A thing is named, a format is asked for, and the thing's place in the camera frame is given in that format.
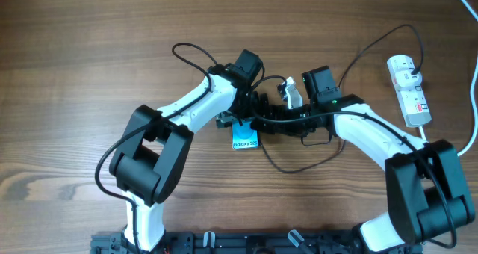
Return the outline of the blue Galaxy smartphone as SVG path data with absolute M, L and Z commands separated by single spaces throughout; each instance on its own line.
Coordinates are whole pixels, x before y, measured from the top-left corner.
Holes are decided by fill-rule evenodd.
M 251 121 L 232 123 L 232 148 L 234 150 L 256 149 L 259 147 L 258 132 L 251 128 Z

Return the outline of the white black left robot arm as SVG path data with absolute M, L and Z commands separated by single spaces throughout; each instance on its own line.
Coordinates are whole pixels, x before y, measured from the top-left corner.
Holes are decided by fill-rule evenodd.
M 165 234 L 164 203 L 181 178 L 194 135 L 210 120 L 219 128 L 247 127 L 249 91 L 264 65 L 243 50 L 234 63 L 214 63 L 204 80 L 159 109 L 138 107 L 111 148 L 109 172 L 128 203 L 123 232 L 135 253 L 151 252 Z

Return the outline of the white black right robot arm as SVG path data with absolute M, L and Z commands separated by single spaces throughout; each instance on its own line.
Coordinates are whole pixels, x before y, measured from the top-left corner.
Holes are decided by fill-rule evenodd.
M 454 146 L 411 136 L 358 96 L 342 96 L 327 66 L 304 73 L 302 80 L 310 102 L 295 108 L 271 105 L 266 95 L 251 89 L 254 126 L 286 135 L 326 128 L 384 170 L 388 210 L 359 226 L 364 251 L 384 253 L 425 241 L 453 248 L 457 228 L 472 223 L 476 215 Z

